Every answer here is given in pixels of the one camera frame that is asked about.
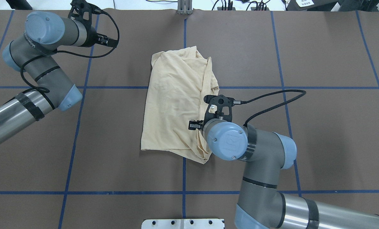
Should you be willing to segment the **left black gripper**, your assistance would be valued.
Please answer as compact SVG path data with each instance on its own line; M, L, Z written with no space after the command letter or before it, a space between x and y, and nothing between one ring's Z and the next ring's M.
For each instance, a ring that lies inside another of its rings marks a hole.
M95 44L116 48L118 40L109 38L106 35L98 35L95 28L89 28L86 36L86 47L92 47Z

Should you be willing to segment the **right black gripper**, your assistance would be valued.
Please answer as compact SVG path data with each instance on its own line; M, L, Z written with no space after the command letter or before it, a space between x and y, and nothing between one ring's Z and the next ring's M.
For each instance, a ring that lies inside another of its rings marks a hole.
M188 122L189 130L199 129L200 132L208 132L211 129L213 119L206 120L190 120Z

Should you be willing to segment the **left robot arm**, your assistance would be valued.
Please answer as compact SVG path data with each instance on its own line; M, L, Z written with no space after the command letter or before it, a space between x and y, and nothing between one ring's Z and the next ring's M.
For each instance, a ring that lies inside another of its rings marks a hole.
M5 63L20 73L29 88L0 107L0 144L51 111L66 111L82 100L82 93L52 57L60 53L59 46L98 44L114 50L119 41L98 33L81 11L70 12L67 18L48 11L31 12L23 35L2 52Z

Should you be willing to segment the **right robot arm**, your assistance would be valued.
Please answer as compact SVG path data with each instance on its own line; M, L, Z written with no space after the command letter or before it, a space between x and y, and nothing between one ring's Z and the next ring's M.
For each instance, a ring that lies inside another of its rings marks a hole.
M379 215L277 191L280 171L296 159L293 139L223 119L189 122L218 158L245 162L234 224L238 229L379 229Z

